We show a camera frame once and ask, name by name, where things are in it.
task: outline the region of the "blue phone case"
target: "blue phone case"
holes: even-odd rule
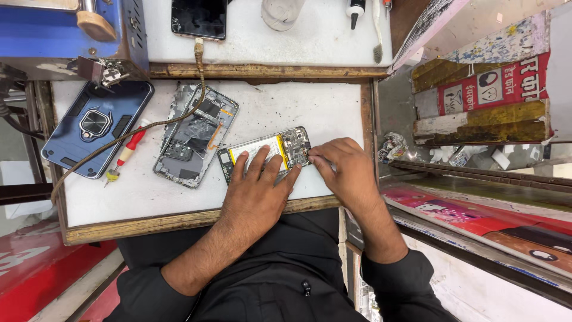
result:
[[[111,91],[87,82],[42,149],[44,159],[71,168],[93,151],[129,132],[151,99],[146,81],[122,81]],[[122,142],[87,161],[75,172],[98,179]]]

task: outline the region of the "screwdriver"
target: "screwdriver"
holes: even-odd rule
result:
[[[142,119],[141,120],[141,124],[139,125],[138,128],[142,128],[142,127],[146,127],[147,125],[151,124],[150,121]],[[117,165],[115,166],[115,169],[111,170],[109,169],[109,171],[105,174],[105,176],[107,176],[107,182],[105,183],[105,187],[107,187],[107,185],[110,182],[114,182],[115,180],[119,179],[119,167],[121,167],[122,165],[125,164],[125,162],[127,162],[127,160],[131,157],[131,155],[135,152],[135,149],[137,148],[137,143],[139,143],[139,141],[141,141],[141,139],[143,138],[143,136],[145,135],[145,131],[141,131],[139,133],[135,133],[132,137],[131,140],[129,140],[129,142],[125,145],[125,147],[123,148],[123,150],[121,151],[121,154],[119,155],[119,159],[117,159]]]
[[[393,4],[391,3],[391,0],[383,0],[383,6],[386,8],[386,18],[387,18],[387,13],[391,10]]]

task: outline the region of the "clear plastic cup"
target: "clear plastic cup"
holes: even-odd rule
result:
[[[262,19],[277,32],[290,29],[306,0],[262,0]]]

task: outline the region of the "screwdriver handle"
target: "screwdriver handle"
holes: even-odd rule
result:
[[[143,119],[141,121],[141,125],[138,128],[142,128],[145,127],[147,125],[151,124],[149,121]],[[143,136],[145,135],[145,131],[141,131],[139,133],[135,133],[132,137],[131,140],[129,140],[129,142],[125,145],[125,147],[123,148],[123,151],[121,151],[121,154],[119,155],[119,159],[117,159],[117,165],[118,166],[122,166],[125,164],[125,162],[131,157],[131,155],[135,152],[135,149],[137,148],[137,143],[139,143],[139,141],[141,141],[141,139],[143,138]]]

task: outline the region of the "man's left hand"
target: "man's left hand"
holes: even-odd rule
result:
[[[273,156],[263,171],[269,152],[269,146],[260,148],[252,159],[246,176],[243,173],[248,153],[245,151],[237,158],[221,218],[217,223],[234,233],[243,234],[245,242],[249,244],[256,242],[278,221],[300,174],[301,165],[297,164],[274,186],[283,158],[280,155]]]

